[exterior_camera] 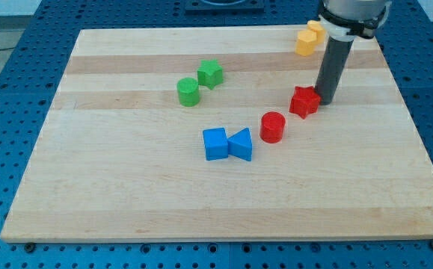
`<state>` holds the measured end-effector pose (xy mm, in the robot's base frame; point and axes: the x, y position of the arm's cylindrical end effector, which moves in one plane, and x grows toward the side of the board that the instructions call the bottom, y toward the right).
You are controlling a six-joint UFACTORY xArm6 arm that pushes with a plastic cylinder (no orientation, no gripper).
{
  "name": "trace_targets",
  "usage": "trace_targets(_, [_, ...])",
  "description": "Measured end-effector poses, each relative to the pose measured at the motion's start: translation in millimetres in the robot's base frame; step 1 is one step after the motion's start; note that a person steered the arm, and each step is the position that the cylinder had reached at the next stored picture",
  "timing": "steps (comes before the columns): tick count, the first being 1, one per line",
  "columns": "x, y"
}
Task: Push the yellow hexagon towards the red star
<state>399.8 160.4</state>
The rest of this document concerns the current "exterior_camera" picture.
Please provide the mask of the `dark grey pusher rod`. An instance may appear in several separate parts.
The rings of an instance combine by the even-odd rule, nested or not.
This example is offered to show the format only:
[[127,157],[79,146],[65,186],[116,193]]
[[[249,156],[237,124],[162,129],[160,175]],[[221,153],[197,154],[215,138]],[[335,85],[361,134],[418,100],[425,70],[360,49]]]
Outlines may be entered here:
[[321,105],[332,103],[353,42],[329,37],[314,86]]

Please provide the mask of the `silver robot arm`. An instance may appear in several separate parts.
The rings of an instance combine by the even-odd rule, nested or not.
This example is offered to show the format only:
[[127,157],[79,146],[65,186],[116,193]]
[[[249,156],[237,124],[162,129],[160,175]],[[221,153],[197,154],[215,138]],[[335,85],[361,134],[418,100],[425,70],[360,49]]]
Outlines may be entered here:
[[328,33],[315,91],[321,105],[332,103],[354,40],[371,40],[390,13],[390,0],[321,0],[318,16]]

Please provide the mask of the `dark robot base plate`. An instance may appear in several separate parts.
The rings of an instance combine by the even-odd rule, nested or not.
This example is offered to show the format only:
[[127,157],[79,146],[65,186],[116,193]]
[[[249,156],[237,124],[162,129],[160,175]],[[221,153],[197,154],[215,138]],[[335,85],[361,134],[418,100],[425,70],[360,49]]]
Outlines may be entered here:
[[265,2],[263,0],[186,0],[184,8],[186,13],[262,11]]

